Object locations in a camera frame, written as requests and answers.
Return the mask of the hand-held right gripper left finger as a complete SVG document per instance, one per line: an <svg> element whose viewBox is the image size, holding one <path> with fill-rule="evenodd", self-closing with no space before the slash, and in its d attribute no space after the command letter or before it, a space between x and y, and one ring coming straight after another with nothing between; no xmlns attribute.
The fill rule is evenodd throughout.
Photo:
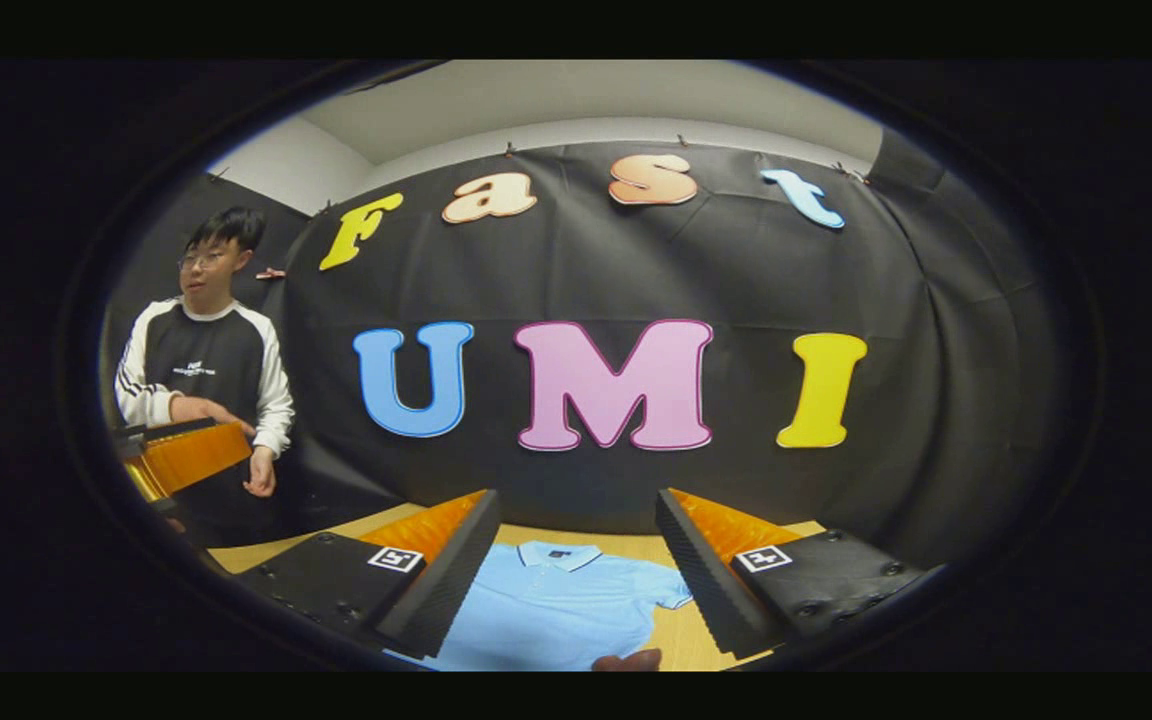
<svg viewBox="0 0 1152 720"><path fill-rule="evenodd" d="M362 536L317 533L237 574L285 611L376 650L438 655L500 525L493 488Z"/></svg>

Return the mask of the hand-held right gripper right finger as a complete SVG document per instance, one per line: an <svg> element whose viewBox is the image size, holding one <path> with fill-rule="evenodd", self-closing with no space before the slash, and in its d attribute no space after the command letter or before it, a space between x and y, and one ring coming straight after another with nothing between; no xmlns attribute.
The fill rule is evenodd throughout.
<svg viewBox="0 0 1152 720"><path fill-rule="evenodd" d="M823 653L886 623L927 570L846 530L804 535L681 488L655 523L718 650L736 659Z"/></svg>

